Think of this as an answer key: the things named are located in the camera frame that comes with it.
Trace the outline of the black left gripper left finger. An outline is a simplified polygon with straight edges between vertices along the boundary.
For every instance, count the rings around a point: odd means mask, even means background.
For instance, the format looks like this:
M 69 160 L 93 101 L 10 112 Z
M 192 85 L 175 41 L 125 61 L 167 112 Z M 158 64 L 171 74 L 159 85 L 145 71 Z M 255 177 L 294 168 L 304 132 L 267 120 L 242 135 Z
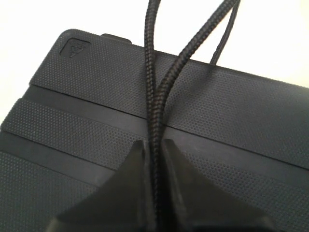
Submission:
M 48 232 L 153 232 L 149 157 L 135 141 L 115 174 L 95 193 L 53 218 Z

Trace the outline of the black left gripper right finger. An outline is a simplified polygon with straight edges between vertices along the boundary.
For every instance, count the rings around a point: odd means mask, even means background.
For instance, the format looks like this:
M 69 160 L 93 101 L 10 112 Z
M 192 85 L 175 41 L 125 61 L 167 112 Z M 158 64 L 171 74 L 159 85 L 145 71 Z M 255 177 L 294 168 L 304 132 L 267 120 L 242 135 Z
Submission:
M 271 232 L 262 210 L 223 191 L 204 177 L 173 140 L 161 143 L 163 220 L 168 232 Z

